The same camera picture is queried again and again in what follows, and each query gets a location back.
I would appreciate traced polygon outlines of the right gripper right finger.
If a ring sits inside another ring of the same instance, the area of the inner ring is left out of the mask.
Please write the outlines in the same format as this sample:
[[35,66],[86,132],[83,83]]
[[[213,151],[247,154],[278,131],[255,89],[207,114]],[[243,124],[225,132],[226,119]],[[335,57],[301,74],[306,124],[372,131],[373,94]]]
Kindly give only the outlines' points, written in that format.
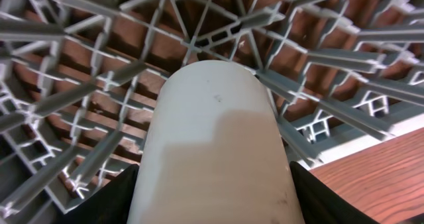
[[290,171],[306,224],[378,224],[299,163],[290,162]]

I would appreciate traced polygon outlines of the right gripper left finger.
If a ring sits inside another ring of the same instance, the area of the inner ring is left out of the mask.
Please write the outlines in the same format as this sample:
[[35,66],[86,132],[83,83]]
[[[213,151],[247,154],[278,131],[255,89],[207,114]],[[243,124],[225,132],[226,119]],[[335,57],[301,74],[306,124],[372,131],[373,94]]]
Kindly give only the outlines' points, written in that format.
[[57,224],[126,224],[139,165],[131,164]]

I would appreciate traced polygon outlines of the small white green cup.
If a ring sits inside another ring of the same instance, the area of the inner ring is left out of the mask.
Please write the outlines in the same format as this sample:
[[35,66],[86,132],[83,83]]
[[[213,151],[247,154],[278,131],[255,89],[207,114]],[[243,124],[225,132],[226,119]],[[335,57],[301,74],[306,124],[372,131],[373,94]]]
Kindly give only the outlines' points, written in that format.
[[303,223],[274,112],[246,69],[206,60],[162,86],[129,223]]

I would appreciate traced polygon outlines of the grey plastic dishwasher rack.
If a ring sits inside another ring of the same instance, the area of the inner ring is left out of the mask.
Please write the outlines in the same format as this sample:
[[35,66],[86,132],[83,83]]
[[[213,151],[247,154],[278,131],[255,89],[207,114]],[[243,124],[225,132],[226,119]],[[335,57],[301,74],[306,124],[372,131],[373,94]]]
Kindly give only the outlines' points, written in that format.
[[139,163],[160,89],[206,59],[265,83],[308,168],[423,127],[423,0],[1,0],[1,222]]

